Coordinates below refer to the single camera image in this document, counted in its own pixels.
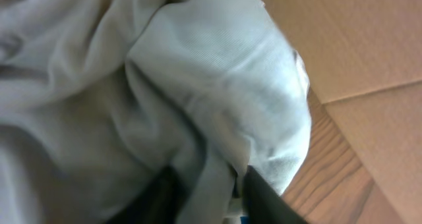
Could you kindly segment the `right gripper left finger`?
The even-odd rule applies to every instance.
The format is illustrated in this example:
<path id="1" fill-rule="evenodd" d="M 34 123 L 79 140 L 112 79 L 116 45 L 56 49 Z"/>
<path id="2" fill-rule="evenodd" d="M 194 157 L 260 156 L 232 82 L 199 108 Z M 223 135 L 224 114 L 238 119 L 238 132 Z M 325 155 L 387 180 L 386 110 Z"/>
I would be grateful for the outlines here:
<path id="1" fill-rule="evenodd" d="M 106 224 L 174 224 L 186 199 L 187 191 L 179 175 L 167 166 Z"/>

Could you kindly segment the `beige t-shirt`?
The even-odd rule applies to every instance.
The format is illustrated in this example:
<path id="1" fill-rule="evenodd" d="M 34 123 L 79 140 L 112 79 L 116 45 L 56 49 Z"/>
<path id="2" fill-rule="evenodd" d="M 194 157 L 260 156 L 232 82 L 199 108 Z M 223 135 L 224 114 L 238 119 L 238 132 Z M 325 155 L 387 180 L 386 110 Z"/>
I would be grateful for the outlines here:
<path id="1" fill-rule="evenodd" d="M 261 0 L 1 0 L 1 222 L 106 223 L 165 167 L 175 223 L 238 223 L 254 167 L 282 195 L 309 79 Z"/>

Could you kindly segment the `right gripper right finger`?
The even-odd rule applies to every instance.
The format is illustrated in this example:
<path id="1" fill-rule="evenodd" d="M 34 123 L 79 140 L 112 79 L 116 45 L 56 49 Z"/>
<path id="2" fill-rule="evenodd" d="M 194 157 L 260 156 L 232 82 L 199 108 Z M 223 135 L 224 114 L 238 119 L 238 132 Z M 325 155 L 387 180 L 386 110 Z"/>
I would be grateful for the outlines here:
<path id="1" fill-rule="evenodd" d="M 309 224 L 278 196 L 252 166 L 248 166 L 243 178 L 243 207 L 247 216 L 242 218 L 242 223 Z"/>

